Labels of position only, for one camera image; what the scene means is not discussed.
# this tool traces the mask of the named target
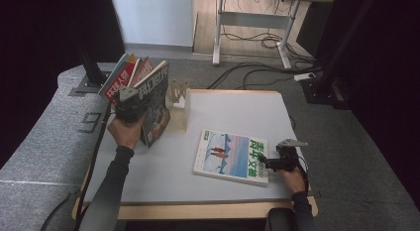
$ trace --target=white table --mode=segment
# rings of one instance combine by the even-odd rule
[[[300,1],[312,2],[331,2],[334,0],[292,0],[293,5],[288,16],[264,15],[264,14],[250,14],[241,12],[227,12],[223,11],[223,0],[219,0],[219,10],[217,12],[217,27],[216,38],[213,48],[213,64],[217,65],[220,62],[220,29],[222,25],[228,26],[244,26],[255,28],[270,28],[285,30],[281,42],[277,43],[278,51],[285,69],[291,69],[285,46],[296,17],[297,9]]]
[[[270,172],[267,187],[193,174],[204,128],[266,138],[269,158],[278,158],[278,142],[296,139],[281,95],[275,91],[191,90],[187,133],[165,131],[150,149],[141,143],[135,149],[120,219],[261,218],[273,207],[291,207],[290,193],[277,173]],[[85,203],[92,200],[102,182],[115,148],[106,131]],[[316,215],[313,197],[310,202]]]

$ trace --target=white wall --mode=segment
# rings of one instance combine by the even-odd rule
[[[113,0],[126,44],[192,47],[191,0]]]

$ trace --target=person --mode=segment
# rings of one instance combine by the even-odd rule
[[[114,118],[108,125],[107,129],[117,144],[117,153],[87,207],[80,225],[77,225],[75,230],[111,231],[115,229],[130,159],[134,156],[134,149],[139,143],[144,121],[145,115],[132,124]]]
[[[315,231],[314,217],[312,215],[312,205],[309,203],[305,182],[298,168],[291,172],[280,170],[280,175],[289,188],[291,200],[294,202],[294,218],[298,231]]]
[[[136,123],[127,124],[114,118],[107,129],[114,138],[117,149],[114,161],[111,162],[107,174],[92,199],[81,221],[79,230],[114,230],[125,178],[129,172],[130,159],[140,141],[145,116]],[[280,171],[294,201],[295,220],[298,231],[313,231],[315,225],[311,205],[307,199],[305,183],[300,170],[292,172]]]

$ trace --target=book cover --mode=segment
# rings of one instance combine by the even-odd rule
[[[162,61],[142,81],[135,85],[139,90],[140,99],[148,99],[148,111],[143,123],[141,140],[149,148],[160,137],[166,128],[170,114],[166,108],[166,91],[168,87],[167,61]]]
[[[134,87],[137,83],[142,81],[149,73],[154,70],[152,62],[149,60],[149,57],[141,60],[140,58],[136,62],[134,67],[134,72],[130,78],[128,87]]]
[[[128,56],[127,54],[123,54],[98,92],[102,98],[111,101],[112,95],[120,90],[120,86],[128,84],[133,73],[136,60],[137,59],[134,55]]]
[[[259,155],[267,156],[267,140],[203,130],[194,163],[195,174],[249,184],[267,185],[268,172]]]

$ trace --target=left hand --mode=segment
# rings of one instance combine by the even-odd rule
[[[126,146],[132,150],[136,148],[140,140],[145,117],[143,115],[137,122],[132,124],[127,124],[116,117],[111,121],[107,128],[118,146]]]

